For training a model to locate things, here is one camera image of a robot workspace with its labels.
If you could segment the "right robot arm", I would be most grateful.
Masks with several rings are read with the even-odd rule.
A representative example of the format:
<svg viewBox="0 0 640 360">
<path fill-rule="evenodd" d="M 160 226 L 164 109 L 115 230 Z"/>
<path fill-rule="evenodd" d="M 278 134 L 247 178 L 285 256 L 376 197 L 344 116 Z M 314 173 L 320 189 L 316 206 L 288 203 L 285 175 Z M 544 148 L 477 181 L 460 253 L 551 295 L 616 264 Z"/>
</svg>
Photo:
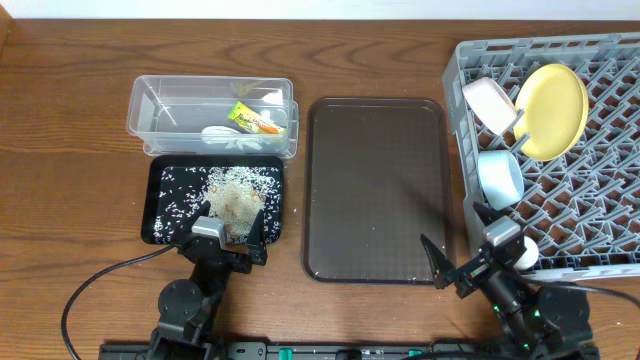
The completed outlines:
<svg viewBox="0 0 640 360">
<path fill-rule="evenodd" d="M 504 336 L 477 354 L 598 359 L 586 294 L 572 290 L 568 283 L 531 285 L 521 276 L 518 265 L 532 248 L 526 244 L 522 225 L 480 203 L 474 203 L 473 208 L 484 224 L 484 243 L 469 262 L 455 267 L 424 234 L 420 240 L 436 288 L 453 285 L 461 299 L 481 291 L 499 318 Z"/>
</svg>

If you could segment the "yellow plate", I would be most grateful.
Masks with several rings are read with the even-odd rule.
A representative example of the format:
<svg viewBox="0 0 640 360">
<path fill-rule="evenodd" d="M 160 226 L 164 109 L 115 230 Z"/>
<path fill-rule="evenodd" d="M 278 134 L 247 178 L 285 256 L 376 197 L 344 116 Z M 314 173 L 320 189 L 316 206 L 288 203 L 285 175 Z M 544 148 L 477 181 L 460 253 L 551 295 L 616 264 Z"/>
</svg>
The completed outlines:
<svg viewBox="0 0 640 360">
<path fill-rule="evenodd" d="M 568 152 L 582 135 L 589 113 L 583 81 L 569 67 L 548 64 L 524 82 L 515 106 L 524 114 L 513 127 L 515 138 L 529 138 L 521 152 L 536 161 L 550 161 Z"/>
</svg>

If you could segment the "blue bowl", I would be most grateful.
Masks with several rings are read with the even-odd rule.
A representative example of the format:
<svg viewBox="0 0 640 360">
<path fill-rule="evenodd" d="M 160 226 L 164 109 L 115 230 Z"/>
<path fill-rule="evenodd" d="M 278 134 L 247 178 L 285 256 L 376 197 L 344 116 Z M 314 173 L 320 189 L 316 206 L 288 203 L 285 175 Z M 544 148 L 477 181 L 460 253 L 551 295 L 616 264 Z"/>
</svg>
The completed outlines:
<svg viewBox="0 0 640 360">
<path fill-rule="evenodd" d="M 489 205 L 503 210 L 518 203 L 524 195 L 524 180 L 515 156 L 508 150 L 481 152 L 478 176 Z"/>
</svg>

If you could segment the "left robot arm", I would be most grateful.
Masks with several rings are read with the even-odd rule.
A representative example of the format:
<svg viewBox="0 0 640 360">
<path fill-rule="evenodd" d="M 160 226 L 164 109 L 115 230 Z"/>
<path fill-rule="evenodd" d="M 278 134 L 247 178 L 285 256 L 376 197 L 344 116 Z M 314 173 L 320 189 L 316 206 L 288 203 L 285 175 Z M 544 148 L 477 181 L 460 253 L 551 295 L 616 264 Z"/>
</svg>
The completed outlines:
<svg viewBox="0 0 640 360">
<path fill-rule="evenodd" d="M 177 252 L 194 264 L 191 276 L 164 287 L 158 298 L 160 318 L 151 335 L 149 360 L 205 360 L 227 357 L 224 341 L 210 334 L 233 272 L 249 274 L 264 266 L 267 250 L 264 212 L 257 212 L 245 246 L 246 253 L 226 250 L 224 222 L 209 216 L 204 203 L 171 236 Z"/>
</svg>

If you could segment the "white napkin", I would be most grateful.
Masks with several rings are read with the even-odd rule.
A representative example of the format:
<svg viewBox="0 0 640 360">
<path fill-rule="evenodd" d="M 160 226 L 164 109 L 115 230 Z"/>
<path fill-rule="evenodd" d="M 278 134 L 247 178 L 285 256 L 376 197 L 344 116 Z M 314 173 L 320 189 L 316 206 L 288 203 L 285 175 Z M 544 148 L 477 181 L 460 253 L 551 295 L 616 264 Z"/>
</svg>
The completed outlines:
<svg viewBox="0 0 640 360">
<path fill-rule="evenodd" d="M 256 151 L 264 149 L 264 141 L 254 134 L 241 133 L 231 127 L 221 125 L 204 128 L 201 131 L 201 139 L 208 145 L 223 145 L 225 149 L 240 151 L 244 151 L 246 148 Z"/>
</svg>

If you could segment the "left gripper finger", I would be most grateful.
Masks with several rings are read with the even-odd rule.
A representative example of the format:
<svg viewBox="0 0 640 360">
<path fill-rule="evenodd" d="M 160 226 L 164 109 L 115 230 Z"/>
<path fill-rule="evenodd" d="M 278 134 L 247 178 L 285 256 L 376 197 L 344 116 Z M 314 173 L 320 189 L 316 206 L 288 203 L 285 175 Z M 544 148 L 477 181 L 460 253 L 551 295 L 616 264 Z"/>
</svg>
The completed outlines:
<svg viewBox="0 0 640 360">
<path fill-rule="evenodd" d="M 201 235 L 209 235 L 209 211 L 210 203 L 204 201 L 195 213 L 185 220 L 184 231 Z"/>
<path fill-rule="evenodd" d="M 251 262 L 259 266 L 264 266 L 268 258 L 263 231 L 264 211 L 259 210 L 246 239 Z"/>
</svg>

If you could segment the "green snack wrapper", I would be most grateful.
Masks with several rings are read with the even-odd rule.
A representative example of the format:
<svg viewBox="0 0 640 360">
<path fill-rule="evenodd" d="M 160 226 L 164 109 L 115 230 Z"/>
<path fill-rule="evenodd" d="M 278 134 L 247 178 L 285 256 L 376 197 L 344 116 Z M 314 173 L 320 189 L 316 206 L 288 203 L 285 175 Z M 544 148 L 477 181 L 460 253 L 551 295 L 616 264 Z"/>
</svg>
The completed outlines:
<svg viewBox="0 0 640 360">
<path fill-rule="evenodd" d="M 253 134 L 280 135 L 285 131 L 283 127 L 276 125 L 270 120 L 266 120 L 240 101 L 233 106 L 227 114 L 227 118 Z"/>
</svg>

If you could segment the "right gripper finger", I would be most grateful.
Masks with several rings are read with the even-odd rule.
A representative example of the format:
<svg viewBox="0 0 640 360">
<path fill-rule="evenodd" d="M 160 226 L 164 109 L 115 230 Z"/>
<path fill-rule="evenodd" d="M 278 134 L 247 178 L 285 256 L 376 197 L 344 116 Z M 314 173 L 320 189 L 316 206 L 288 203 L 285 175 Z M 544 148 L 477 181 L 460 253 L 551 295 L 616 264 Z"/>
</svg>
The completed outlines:
<svg viewBox="0 0 640 360">
<path fill-rule="evenodd" d="M 484 226 L 489 226 L 504 217 L 504 214 L 479 202 L 473 203 L 473 209 Z"/>
<path fill-rule="evenodd" d="M 456 267 L 424 234 L 420 235 L 420 241 L 429 259 L 434 286 L 438 290 L 448 287 L 452 283 L 450 275 L 456 271 Z"/>
</svg>

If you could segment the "white bowl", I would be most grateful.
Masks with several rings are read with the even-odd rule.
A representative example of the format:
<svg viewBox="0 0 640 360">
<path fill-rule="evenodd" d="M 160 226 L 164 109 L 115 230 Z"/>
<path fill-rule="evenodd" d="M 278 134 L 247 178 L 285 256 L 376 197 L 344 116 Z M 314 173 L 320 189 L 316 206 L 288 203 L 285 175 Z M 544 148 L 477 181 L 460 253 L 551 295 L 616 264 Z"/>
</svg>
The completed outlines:
<svg viewBox="0 0 640 360">
<path fill-rule="evenodd" d="M 462 87 L 462 94 L 479 120 L 496 135 L 504 134 L 517 119 L 517 110 L 496 81 L 480 78 Z"/>
</svg>

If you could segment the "white cup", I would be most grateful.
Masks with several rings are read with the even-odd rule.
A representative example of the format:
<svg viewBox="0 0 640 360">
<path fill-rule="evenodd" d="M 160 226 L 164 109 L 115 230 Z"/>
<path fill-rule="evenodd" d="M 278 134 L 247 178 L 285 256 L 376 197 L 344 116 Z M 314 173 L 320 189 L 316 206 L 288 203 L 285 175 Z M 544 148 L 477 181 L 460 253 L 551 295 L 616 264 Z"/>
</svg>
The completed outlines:
<svg viewBox="0 0 640 360">
<path fill-rule="evenodd" d="M 535 265 L 539 258 L 539 249 L 535 241 L 528 236 L 524 237 L 525 252 L 520 256 L 513 268 L 525 271 Z"/>
</svg>

